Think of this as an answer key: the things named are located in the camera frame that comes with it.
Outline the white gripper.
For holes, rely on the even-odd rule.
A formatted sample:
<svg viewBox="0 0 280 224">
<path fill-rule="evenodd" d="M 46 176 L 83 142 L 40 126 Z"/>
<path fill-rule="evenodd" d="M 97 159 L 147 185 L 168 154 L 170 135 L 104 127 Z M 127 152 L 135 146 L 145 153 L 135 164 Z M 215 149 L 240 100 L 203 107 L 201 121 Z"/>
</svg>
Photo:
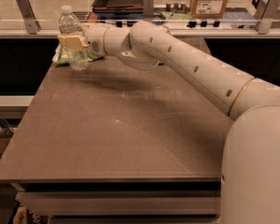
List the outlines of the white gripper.
<svg viewBox="0 0 280 224">
<path fill-rule="evenodd" d="M 58 40 L 60 44 L 72 50 L 82 51 L 87 47 L 88 49 L 96 55 L 106 56 L 105 51 L 105 34 L 110 28 L 109 25 L 105 23 L 81 23 L 83 30 L 83 35 L 58 35 Z"/>
</svg>

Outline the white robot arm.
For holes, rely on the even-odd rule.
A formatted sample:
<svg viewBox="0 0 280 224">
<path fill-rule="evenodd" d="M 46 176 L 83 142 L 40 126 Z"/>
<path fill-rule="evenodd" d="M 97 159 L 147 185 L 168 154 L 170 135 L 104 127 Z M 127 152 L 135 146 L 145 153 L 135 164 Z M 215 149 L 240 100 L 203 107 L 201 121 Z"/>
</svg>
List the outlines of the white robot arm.
<svg viewBox="0 0 280 224">
<path fill-rule="evenodd" d="M 221 224 L 280 224 L 280 87 L 139 21 L 92 23 L 58 36 L 62 46 L 115 56 L 139 70 L 167 64 L 233 124 L 221 166 Z"/>
</svg>

